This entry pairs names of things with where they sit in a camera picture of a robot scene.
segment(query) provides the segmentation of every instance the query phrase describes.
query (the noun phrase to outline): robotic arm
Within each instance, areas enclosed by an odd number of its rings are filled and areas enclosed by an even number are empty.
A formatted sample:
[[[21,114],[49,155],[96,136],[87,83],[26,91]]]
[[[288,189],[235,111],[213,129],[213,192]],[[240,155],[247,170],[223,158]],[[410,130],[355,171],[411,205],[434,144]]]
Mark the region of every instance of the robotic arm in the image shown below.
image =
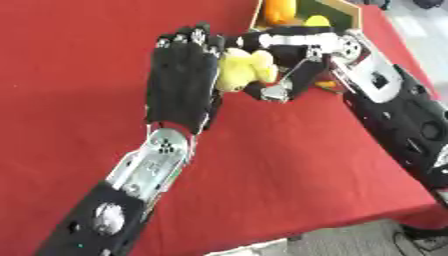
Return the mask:
[[[199,24],[159,38],[148,80],[145,142],[71,210],[36,255],[129,253],[220,103],[213,85],[224,41],[208,30]]]
[[[448,207],[448,110],[361,31],[281,27],[243,35],[233,44],[266,49],[288,68],[274,86],[254,82],[245,89],[259,100],[293,100],[317,75],[331,72],[347,89],[344,103],[372,137]]]
[[[361,32],[280,27],[229,39],[227,46],[232,44],[268,50],[287,68],[274,86],[253,82],[245,88],[258,100],[293,100],[317,75],[330,71],[347,88],[344,103],[372,137],[448,206],[448,111]],[[129,253],[221,105],[214,85],[223,49],[224,39],[210,36],[206,25],[159,38],[148,81],[145,142],[71,210],[36,255]]]

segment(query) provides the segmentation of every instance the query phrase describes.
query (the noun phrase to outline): red table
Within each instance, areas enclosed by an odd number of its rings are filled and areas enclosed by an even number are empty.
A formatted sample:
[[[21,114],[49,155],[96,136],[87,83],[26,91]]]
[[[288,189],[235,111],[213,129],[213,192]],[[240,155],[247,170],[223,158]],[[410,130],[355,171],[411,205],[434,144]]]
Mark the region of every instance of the red table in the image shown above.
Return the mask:
[[[239,33],[255,3],[1,1],[1,254],[31,255],[142,142],[158,34],[200,20]],[[392,61],[427,83],[377,8],[365,8],[364,21]],[[281,105],[228,95],[216,121],[133,255],[198,255],[380,217],[444,224],[422,221],[440,209],[340,97],[311,89]]]

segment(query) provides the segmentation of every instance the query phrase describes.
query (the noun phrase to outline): cable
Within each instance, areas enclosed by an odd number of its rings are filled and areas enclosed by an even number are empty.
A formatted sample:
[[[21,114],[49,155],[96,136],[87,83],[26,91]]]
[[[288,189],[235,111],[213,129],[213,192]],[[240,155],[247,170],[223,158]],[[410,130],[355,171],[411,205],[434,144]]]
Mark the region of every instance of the cable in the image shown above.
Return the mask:
[[[423,250],[418,245],[416,245],[412,240],[410,240],[403,232],[395,231],[394,234],[392,235],[392,240],[401,256],[408,256],[408,255],[406,255],[406,253],[404,253],[404,251],[400,248],[400,246],[398,246],[397,239],[399,235],[403,236],[406,239],[406,241],[410,242],[421,255],[427,256],[426,253],[423,252]]]

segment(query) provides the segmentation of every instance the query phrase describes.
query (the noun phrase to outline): orange fruit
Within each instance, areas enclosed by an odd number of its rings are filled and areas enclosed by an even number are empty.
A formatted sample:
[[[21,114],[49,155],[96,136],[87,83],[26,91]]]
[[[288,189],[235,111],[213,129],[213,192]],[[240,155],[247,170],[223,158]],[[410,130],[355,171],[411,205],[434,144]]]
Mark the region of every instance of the orange fruit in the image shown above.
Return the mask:
[[[264,16],[274,25],[287,24],[296,16],[297,0],[265,0]]]

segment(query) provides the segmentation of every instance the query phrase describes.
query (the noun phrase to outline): black glove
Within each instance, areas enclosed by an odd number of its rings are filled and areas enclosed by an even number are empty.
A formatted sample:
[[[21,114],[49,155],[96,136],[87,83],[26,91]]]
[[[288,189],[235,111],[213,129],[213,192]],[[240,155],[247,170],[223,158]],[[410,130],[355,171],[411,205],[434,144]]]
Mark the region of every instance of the black glove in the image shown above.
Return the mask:
[[[148,122],[175,123],[200,133],[221,100],[214,85],[223,50],[224,38],[210,36],[207,24],[162,35],[152,55]]]

